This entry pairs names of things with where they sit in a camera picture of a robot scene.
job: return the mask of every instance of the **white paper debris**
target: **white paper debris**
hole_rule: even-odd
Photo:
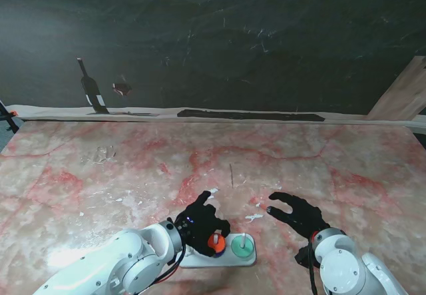
[[[249,223],[253,222],[253,220],[254,220],[255,218],[261,218],[261,217],[264,217],[264,216],[263,216],[263,215],[261,215],[261,214],[247,215],[247,216],[246,216],[246,218],[247,218],[248,220],[251,220],[251,221],[249,221]]]

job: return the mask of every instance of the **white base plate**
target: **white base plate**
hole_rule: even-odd
[[[246,238],[250,239],[254,245],[254,252],[248,258],[237,257],[231,249],[232,240],[242,234],[229,234],[226,237],[226,249],[220,257],[207,257],[201,255],[190,246],[186,247],[186,254],[180,267],[184,268],[201,268],[201,267],[221,267],[221,266],[250,266],[256,261],[256,244],[251,235],[246,234]]]

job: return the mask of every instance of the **cable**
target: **cable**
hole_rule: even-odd
[[[179,266],[176,266],[176,268],[174,269],[173,272],[170,273],[170,275],[164,277],[162,280],[159,280],[157,283],[155,284],[160,284],[161,282],[164,282],[165,280],[168,280],[170,277],[172,277],[172,275],[178,270]]]
[[[159,277],[157,277],[154,280],[154,282],[152,282],[152,284],[150,286],[152,286],[154,284],[158,284],[159,282],[164,282],[166,280],[165,278],[169,278],[170,276],[172,276],[171,274],[174,274],[174,272],[179,267],[179,264],[183,261],[184,256],[185,256],[185,252],[186,252],[186,245],[185,245],[185,243],[183,243],[182,244],[182,253],[180,253],[180,257],[179,257],[178,261],[175,262],[172,265],[172,267],[170,267],[164,274],[161,274]]]
[[[308,266],[309,266],[309,277],[311,280],[311,289],[313,295],[318,295],[317,286],[315,285],[315,275],[314,275],[314,262],[312,260],[312,237],[308,241]]]

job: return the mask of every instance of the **black glove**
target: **black glove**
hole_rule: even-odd
[[[221,230],[223,237],[227,237],[231,232],[229,222],[216,218],[214,215],[216,212],[214,206],[204,205],[211,194],[205,190],[174,221],[183,241],[206,256],[215,255],[214,249],[209,247],[207,242],[216,230]]]
[[[293,208],[291,214],[285,213],[273,206],[269,206],[266,210],[277,220],[289,224],[299,235],[305,238],[309,239],[314,232],[330,227],[322,219],[321,210],[300,197],[284,192],[274,192],[269,196],[269,199],[281,200]]]

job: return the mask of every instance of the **pink marble surface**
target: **pink marble surface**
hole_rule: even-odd
[[[94,164],[110,145],[116,155]],[[425,183],[426,152],[403,127],[28,122],[0,154],[0,294],[32,294],[115,232],[213,188],[219,216],[256,239],[257,264],[179,269],[147,294],[311,294],[293,259],[306,242],[264,211],[276,190],[319,206],[424,294]]]

